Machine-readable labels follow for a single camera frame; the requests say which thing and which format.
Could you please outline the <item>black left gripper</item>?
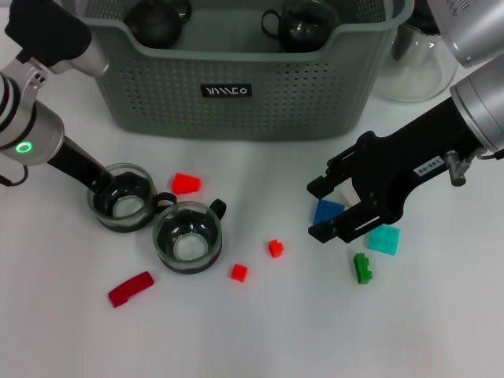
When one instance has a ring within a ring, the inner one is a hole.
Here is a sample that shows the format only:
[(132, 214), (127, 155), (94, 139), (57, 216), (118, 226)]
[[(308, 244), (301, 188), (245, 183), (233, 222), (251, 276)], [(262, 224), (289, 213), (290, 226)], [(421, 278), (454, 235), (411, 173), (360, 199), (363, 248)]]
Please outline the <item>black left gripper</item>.
[(113, 174), (68, 136), (47, 163), (83, 185), (93, 185), (94, 193), (105, 193), (116, 181)]

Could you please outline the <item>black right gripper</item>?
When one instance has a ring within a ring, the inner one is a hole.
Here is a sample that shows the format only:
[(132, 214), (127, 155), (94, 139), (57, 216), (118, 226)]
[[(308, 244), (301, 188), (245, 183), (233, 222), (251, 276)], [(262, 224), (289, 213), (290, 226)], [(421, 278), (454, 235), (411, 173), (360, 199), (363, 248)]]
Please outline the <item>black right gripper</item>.
[(361, 202), (310, 226), (308, 233), (321, 243), (334, 238), (349, 243), (377, 226), (393, 224), (402, 217), (410, 193), (447, 170), (444, 165), (421, 176), (417, 167), (450, 150), (466, 158), (480, 146), (452, 98), (388, 136), (364, 133), (328, 161), (326, 176), (307, 185), (307, 191), (318, 199), (339, 189), (347, 198), (359, 196)]

